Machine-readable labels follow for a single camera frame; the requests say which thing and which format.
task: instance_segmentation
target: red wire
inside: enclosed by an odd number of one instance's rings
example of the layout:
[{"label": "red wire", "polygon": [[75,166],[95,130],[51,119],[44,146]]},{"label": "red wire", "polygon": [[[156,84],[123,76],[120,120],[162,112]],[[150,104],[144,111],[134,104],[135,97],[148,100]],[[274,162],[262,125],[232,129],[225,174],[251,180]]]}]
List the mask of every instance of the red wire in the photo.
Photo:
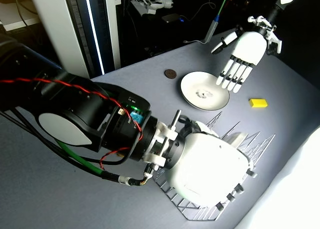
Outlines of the red wire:
[{"label": "red wire", "polygon": [[114,99],[112,97],[105,96],[105,95],[103,95],[102,93],[100,93],[98,91],[87,90],[87,89],[85,89],[82,86],[77,85],[77,84],[70,84],[70,83],[67,83],[65,81],[56,80],[56,79],[55,80],[49,80],[49,79],[43,79],[43,78],[37,78],[37,77],[30,79],[30,78],[18,77],[18,78],[15,78],[15,79],[0,80],[0,83],[16,83],[16,82],[25,82],[25,83],[32,83],[32,82],[59,83],[59,84],[62,84],[64,86],[66,86],[66,87],[77,88],[77,89],[79,89],[79,90],[81,90],[81,91],[83,91],[83,92],[85,92],[87,94],[98,95],[99,97],[101,97],[104,100],[110,100],[111,102],[115,103],[119,108],[123,109],[125,114],[128,116],[128,118],[133,121],[133,123],[135,124],[135,126],[137,127],[137,129],[140,132],[139,141],[141,141],[141,139],[143,138],[143,132],[142,132],[142,129],[141,129],[140,125],[135,120],[133,120],[133,118],[130,116],[128,110],[125,109],[116,99]]},{"label": "red wire", "polygon": [[107,156],[109,156],[110,154],[115,154],[115,153],[118,153],[118,152],[120,152],[120,151],[124,151],[124,150],[128,150],[128,149],[130,149],[130,147],[121,147],[121,148],[119,148],[118,150],[113,150],[113,151],[109,151],[108,153],[106,153],[106,154],[105,154],[103,157],[101,157],[101,159],[100,159],[100,162],[99,162],[100,168],[101,168],[102,170],[105,170],[104,165],[102,164],[102,162],[103,162],[103,160],[104,160]]}]

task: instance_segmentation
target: white plate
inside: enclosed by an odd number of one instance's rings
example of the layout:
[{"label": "white plate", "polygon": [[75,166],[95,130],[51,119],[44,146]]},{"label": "white plate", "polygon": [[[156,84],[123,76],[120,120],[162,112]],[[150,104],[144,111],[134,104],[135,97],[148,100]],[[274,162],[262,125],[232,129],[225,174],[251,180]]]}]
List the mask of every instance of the white plate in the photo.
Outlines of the white plate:
[{"label": "white plate", "polygon": [[203,71],[191,72],[181,81],[181,91],[192,106],[214,111],[223,108],[229,101],[229,91],[216,85],[217,78]]}]

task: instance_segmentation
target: yellow sponge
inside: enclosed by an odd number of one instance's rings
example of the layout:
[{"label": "yellow sponge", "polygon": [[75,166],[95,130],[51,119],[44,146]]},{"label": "yellow sponge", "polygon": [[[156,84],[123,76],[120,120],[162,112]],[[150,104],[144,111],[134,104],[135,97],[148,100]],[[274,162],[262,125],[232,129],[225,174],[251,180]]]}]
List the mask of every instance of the yellow sponge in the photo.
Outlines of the yellow sponge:
[{"label": "yellow sponge", "polygon": [[268,106],[266,99],[250,99],[249,103],[253,108],[266,108]]}]

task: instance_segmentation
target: gray table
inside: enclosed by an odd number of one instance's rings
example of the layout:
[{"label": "gray table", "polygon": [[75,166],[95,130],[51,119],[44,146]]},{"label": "gray table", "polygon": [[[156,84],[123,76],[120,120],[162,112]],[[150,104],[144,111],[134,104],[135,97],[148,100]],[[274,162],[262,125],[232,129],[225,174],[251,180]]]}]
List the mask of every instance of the gray table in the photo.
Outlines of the gray table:
[{"label": "gray table", "polygon": [[[170,123],[176,110],[193,120],[207,123],[219,111],[205,112],[190,106],[181,96],[181,78],[194,71],[217,76],[232,48],[218,55],[210,44],[193,43],[136,63],[95,79],[122,86],[147,99],[152,114]],[[176,79],[164,76],[174,69]],[[252,109],[249,98],[265,98],[269,107]],[[244,183],[245,193],[237,196],[216,222],[187,221],[150,181],[143,187],[126,187],[79,171],[46,149],[15,125],[0,118],[0,224],[10,229],[106,229],[174,228],[232,229],[268,187],[299,145],[320,124],[320,92],[273,56],[264,56],[239,93],[230,101],[215,124],[218,134],[238,121],[237,130],[261,131],[260,138],[276,134],[257,164],[255,179]],[[78,148],[83,155],[94,155]],[[128,161],[110,170],[139,177],[144,165]]]}]

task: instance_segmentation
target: wire dish rack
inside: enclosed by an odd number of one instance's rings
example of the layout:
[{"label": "wire dish rack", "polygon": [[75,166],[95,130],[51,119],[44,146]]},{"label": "wire dish rack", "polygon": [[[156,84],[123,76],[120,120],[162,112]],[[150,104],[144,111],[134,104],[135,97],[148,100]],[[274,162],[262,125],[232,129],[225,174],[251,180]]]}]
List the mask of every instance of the wire dish rack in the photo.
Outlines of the wire dish rack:
[{"label": "wire dish rack", "polygon": [[[221,113],[222,112],[220,112],[211,121],[207,123],[207,126],[210,129],[217,122],[217,120],[221,116]],[[239,124],[240,122],[234,125],[229,131],[227,131],[221,137],[221,139],[228,136]],[[265,153],[266,149],[269,147],[269,145],[271,144],[271,142],[276,136],[276,134],[273,134],[270,137],[258,143],[253,143],[254,141],[256,141],[259,135],[260,135],[260,132],[256,132],[255,134],[248,135],[243,141],[243,143],[238,147],[238,149],[252,161],[254,166],[257,164],[259,159]],[[194,204],[182,198],[180,195],[178,195],[175,192],[175,189],[170,187],[169,183],[167,182],[164,169],[158,170],[157,174],[153,176],[153,179],[159,185],[162,191],[166,194],[166,196],[170,199],[170,201],[178,208],[178,210],[183,214],[183,216],[187,220],[203,222],[203,221],[216,221],[224,212],[224,210],[227,208],[227,206],[230,204],[230,202],[234,201],[235,199],[234,195],[236,193],[241,194],[244,192],[244,189],[242,188],[241,184],[247,178],[247,176],[248,176],[247,174],[243,176],[241,183],[238,184],[235,187],[235,189],[226,196],[225,201],[221,201],[217,205],[212,207],[203,207],[203,206]]]}]

